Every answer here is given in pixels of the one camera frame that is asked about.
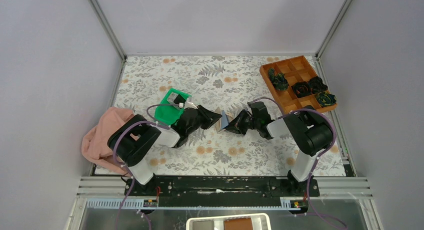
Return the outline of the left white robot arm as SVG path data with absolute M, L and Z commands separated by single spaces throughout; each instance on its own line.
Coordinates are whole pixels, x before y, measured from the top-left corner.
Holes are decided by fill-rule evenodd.
M 171 125 L 151 122 L 137 114 L 119 128 L 107 141 L 114 160 L 129 172 L 136 182 L 136 189 L 142 195 L 150 195 L 155 190 L 154 173 L 145 156 L 153 146 L 179 148 L 184 145 L 190 134 L 201 129 L 209 129 L 222 115 L 212 112 L 202 105 L 192 102 L 180 103 L 181 116 Z

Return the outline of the beige blue card holder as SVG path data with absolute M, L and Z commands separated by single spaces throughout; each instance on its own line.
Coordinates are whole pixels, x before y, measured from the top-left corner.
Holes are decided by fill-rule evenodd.
M 225 127 L 228 126 L 228 124 L 235 118 L 233 113 L 231 112 L 226 112 L 225 110 L 221 110 L 219 107 L 217 107 L 214 111 L 217 114 L 221 115 L 221 118 L 219 119 L 219 121 L 217 121 L 214 124 L 215 130 L 217 133 L 220 133 L 221 131 L 224 130 Z

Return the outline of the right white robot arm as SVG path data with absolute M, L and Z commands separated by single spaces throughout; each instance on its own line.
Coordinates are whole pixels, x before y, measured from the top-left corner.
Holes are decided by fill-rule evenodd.
M 267 140 L 289 135 L 299 148 L 294 166 L 287 176 L 287 189 L 291 195 L 299 196 L 307 188 L 306 181 L 312 178 L 313 170 L 321 154 L 332 148 L 337 134 L 327 117 L 311 105 L 272 119 L 264 102 L 248 104 L 250 110 L 240 113 L 222 129 L 245 135 L 255 130 Z

